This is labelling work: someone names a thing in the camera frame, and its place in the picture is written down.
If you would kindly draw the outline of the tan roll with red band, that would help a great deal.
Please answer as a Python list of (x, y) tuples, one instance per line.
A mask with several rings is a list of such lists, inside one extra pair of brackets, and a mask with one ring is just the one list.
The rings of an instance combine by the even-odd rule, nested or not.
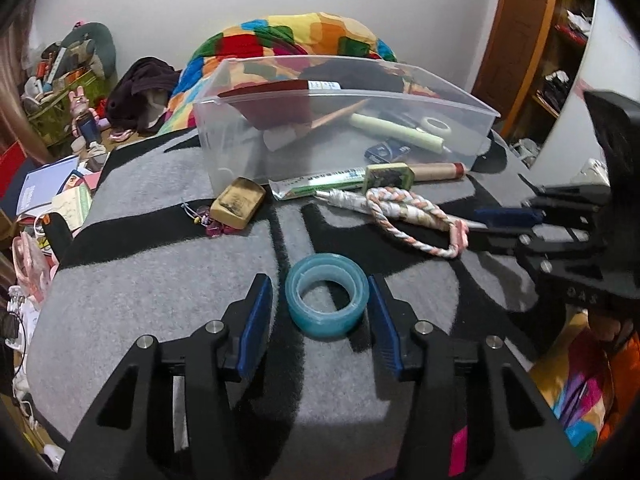
[(410, 165), (413, 180), (416, 182), (439, 182), (460, 180), (466, 175), (461, 162), (430, 162), (429, 164)]

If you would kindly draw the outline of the pale green Miniso tube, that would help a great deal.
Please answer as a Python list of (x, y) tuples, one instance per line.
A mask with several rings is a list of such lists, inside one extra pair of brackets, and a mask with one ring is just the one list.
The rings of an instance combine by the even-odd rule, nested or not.
[(442, 154), (448, 151), (443, 138), (418, 128), (410, 128), (396, 124), (396, 122), (390, 122), (389, 120), (357, 113), (351, 114), (348, 121), (353, 127), (367, 133), (405, 142), (417, 148), (422, 148), (422, 150), (436, 154)]

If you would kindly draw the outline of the white gauze tape roll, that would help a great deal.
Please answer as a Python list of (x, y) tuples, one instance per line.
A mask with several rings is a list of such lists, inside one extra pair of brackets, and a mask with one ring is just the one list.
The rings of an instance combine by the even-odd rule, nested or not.
[(450, 125), (435, 117), (424, 117), (420, 120), (421, 128), (431, 133), (433, 136), (438, 136), (442, 139), (449, 139), (452, 135), (452, 129)]

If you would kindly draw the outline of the blue Max staples box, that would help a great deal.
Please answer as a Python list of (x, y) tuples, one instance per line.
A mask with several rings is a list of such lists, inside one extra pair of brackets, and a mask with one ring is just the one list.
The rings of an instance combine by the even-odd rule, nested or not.
[(364, 158), (371, 164), (403, 162), (411, 152), (411, 146), (394, 139), (386, 139), (367, 148)]

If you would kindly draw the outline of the blue tape roll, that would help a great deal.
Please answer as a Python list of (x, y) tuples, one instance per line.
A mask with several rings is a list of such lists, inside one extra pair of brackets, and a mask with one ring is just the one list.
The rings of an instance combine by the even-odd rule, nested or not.
[(296, 262), (284, 291), (293, 323), (306, 337), (318, 340), (345, 337), (361, 321), (369, 300), (360, 266), (327, 252)]

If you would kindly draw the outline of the white ointment tube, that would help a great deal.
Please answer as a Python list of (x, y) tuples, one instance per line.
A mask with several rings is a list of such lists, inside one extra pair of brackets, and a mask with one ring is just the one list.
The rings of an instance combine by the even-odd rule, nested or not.
[(364, 168), (352, 168), (280, 181), (270, 180), (268, 185), (275, 200), (296, 200), (296, 198), (314, 196), (317, 191), (359, 188), (363, 184), (365, 175)]

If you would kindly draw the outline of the gold metal lighter case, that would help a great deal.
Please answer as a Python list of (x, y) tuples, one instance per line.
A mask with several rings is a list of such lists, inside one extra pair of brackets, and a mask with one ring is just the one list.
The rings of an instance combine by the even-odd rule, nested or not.
[(222, 192), (210, 206), (210, 218), (242, 231), (250, 223), (266, 196), (266, 190), (254, 181), (238, 177)]

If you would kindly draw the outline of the peach cosmetic tube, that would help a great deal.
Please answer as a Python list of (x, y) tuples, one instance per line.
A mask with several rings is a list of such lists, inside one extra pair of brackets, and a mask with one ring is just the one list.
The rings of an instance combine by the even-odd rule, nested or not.
[(329, 125), (331, 122), (336, 122), (339, 119), (354, 114), (357, 110), (360, 110), (361, 107), (365, 106), (367, 102), (369, 102), (369, 99), (362, 99), (352, 105), (344, 106), (335, 112), (314, 119), (309, 124), (287, 125), (265, 130), (262, 133), (262, 140), (270, 152), (279, 151), (281, 148), (285, 148), (298, 140), (302, 140), (314, 130), (318, 130)]

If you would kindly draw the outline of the red envelope packet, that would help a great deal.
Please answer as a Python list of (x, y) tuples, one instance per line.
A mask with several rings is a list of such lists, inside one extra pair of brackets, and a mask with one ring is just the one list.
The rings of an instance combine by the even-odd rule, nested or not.
[(308, 80), (275, 80), (221, 92), (221, 102), (233, 106), (258, 130), (308, 125), (312, 113)]

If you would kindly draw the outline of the small green box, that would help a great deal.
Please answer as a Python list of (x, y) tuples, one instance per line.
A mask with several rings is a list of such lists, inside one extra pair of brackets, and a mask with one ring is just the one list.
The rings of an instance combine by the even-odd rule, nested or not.
[(364, 173), (362, 192), (369, 188), (403, 188), (410, 190), (414, 172), (404, 162), (369, 165)]

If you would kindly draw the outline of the green glass spray bottle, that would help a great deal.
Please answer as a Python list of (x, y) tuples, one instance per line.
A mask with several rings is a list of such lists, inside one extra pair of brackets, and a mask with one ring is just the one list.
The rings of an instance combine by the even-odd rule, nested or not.
[(341, 85), (337, 81), (301, 79), (299, 82), (303, 85), (303, 88), (309, 92), (333, 92), (342, 90)]

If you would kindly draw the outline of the grey black blanket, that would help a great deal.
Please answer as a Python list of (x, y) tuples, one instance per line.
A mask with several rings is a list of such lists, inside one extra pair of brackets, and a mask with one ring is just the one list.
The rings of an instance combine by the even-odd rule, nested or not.
[(200, 140), (177, 131), (114, 151), (84, 228), (42, 307), (27, 359), (40, 422), (69, 441), (108, 376), (142, 335), (188, 336), (273, 284), (271, 334), (247, 386), (230, 390), (248, 441), (244, 479), (385, 478), (396, 463), (412, 387), (396, 382), (366, 326), (314, 340), (292, 322), (284, 283), (299, 260), (332, 252), (381, 274), (420, 318), (464, 339), (497, 335), (524, 366), (564, 323), (510, 257), (468, 250), (430, 259), (363, 216), (312, 200), (265, 202), (238, 235), (208, 237), (183, 210), (213, 198)]

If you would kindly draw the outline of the black garment on bed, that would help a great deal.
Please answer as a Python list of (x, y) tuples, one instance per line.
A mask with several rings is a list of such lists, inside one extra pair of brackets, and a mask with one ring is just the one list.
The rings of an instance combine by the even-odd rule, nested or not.
[(405, 83), (401, 76), (370, 60), (330, 58), (302, 70), (299, 79), (337, 82), (342, 89), (402, 93)]

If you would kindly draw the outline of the blue notebook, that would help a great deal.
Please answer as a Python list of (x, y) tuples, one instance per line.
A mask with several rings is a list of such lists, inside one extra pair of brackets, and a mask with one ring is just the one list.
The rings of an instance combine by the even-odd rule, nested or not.
[(79, 157), (70, 156), (26, 174), (18, 196), (16, 214), (19, 216), (34, 208), (50, 204), (68, 177), (77, 169), (78, 164)]

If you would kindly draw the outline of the colourful patchwork duvet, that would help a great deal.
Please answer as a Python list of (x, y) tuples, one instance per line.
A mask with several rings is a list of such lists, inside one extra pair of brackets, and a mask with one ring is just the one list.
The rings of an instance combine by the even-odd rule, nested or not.
[(225, 29), (192, 55), (167, 105), (161, 134), (196, 126), (193, 101), (226, 58), (329, 55), (394, 62), (394, 52), (366, 26), (327, 13), (271, 15)]

